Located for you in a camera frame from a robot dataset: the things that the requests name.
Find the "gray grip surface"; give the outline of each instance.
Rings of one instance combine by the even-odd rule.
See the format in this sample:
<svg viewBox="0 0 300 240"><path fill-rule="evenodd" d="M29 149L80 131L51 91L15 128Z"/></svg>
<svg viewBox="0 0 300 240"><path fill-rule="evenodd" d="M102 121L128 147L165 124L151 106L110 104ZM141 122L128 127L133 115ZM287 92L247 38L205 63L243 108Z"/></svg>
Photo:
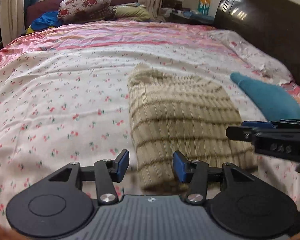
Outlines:
<svg viewBox="0 0 300 240"><path fill-rule="evenodd" d="M102 206L81 231L64 240L239 240L219 228L203 207L184 204L178 196L126 195ZM286 240L281 236L276 240Z"/></svg>

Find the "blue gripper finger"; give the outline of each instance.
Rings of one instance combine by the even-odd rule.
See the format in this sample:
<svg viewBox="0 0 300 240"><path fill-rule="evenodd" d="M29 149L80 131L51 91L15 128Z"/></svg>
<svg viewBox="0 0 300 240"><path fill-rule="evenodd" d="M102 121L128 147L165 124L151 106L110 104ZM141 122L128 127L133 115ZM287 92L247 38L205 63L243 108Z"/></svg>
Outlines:
<svg viewBox="0 0 300 240"><path fill-rule="evenodd" d="M263 129L274 129L275 127L271 122L258 122L258 121L244 121L241 126L257 127Z"/></svg>
<svg viewBox="0 0 300 240"><path fill-rule="evenodd" d="M179 178L180 182L187 183L187 171L186 171L186 164L188 160L186 157L180 152L175 151L173 153L173 170L175 171L176 175Z"/></svg>
<svg viewBox="0 0 300 240"><path fill-rule="evenodd" d="M114 161L118 162L117 182L121 182L129 166L129 162L130 162L129 151L122 150L122 152L118 155L118 157Z"/></svg>

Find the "floral bedsheet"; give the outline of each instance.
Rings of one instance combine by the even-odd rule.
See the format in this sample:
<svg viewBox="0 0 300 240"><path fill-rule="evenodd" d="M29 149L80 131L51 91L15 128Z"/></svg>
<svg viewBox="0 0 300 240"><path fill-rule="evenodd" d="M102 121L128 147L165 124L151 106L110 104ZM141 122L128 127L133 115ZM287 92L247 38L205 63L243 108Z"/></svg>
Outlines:
<svg viewBox="0 0 300 240"><path fill-rule="evenodd" d="M34 33L2 49L0 223L8 226L5 208L15 194L69 162L91 166L128 149L130 166L137 166L127 78L140 62L173 75L211 79L226 89L243 120L265 120L229 78L239 71L263 79L260 71L212 39L210 31L199 25L97 22ZM293 168L291 162L259 158L260 177L300 207L300 174ZM123 188L141 194L133 173L115 188L119 196ZM95 197L93 184L86 183L84 191Z"/></svg>

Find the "bed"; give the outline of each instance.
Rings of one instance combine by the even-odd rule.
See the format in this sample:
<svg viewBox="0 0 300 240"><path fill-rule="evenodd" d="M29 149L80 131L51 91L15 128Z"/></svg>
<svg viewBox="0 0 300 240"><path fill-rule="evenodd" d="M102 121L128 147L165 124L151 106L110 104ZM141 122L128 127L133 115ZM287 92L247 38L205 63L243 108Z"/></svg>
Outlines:
<svg viewBox="0 0 300 240"><path fill-rule="evenodd" d="M283 86L300 104L300 36L297 35L300 21L294 19L292 26L290 20L283 22L291 29L282 38L281 33L273 30L277 27L274 21L285 16L282 11L272 14L274 9L263 6L266 0L237 1L221 0L215 27L236 31L283 62L295 79ZM300 12L300 6L287 0L271 1L287 3ZM237 11L243 11L240 8L243 6L249 13L244 21L231 17L233 4ZM272 23L266 28L258 28L260 25L253 20L253 16L259 19L262 11L262 22ZM22 36L2 49L0 223L8 226L5 207L15 194L69 162L90 166L97 160L113 159L122 149L128 149L130 171L136 169L127 78L139 63L172 75L199 75L213 80L226 90L243 120L264 121L260 110L229 75L238 71L275 84L282 78L263 77L258 70L262 66L252 67L250 59L231 47L234 34L215 27L122 21L70 24ZM240 36L236 39L245 42ZM244 44L246 49L253 47ZM289 44L298 49L292 51L287 48ZM268 55L259 51L254 61L272 60ZM275 64L277 75L284 76L286 68L279 61ZM300 174L294 167L291 162L258 158L259 176L287 193L300 209ZM133 172L128 172L115 188L119 196L123 192L143 193ZM95 197L94 185L86 183L84 192Z"/></svg>

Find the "black mount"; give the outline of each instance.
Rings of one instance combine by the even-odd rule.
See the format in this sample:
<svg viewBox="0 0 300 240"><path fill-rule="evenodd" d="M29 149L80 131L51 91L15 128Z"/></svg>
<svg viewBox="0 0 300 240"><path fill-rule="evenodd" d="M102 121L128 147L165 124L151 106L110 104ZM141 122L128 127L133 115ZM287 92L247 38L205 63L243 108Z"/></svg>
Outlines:
<svg viewBox="0 0 300 240"><path fill-rule="evenodd" d="M113 182L122 181L128 166L127 150L114 161L98 161L91 167L70 163L13 197L7 205L8 222L31 238L72 236L90 226L105 208L121 210L123 203L131 203L125 198L119 202L113 186ZM186 206L200 207L200 212L204 207L214 223L232 234L269 239L300 231L300 213L292 199L232 163L209 167L200 160L188 161L176 151L173 169L181 182L189 183L186 196L180 200ZM83 181L95 181L97 199L82 192ZM206 200L208 182L220 182L221 193L211 200ZM146 203L156 198L134 197L146 198Z"/></svg>
<svg viewBox="0 0 300 240"><path fill-rule="evenodd" d="M251 142L255 153L300 162L300 120L277 122L244 121L229 126L230 140Z"/></svg>

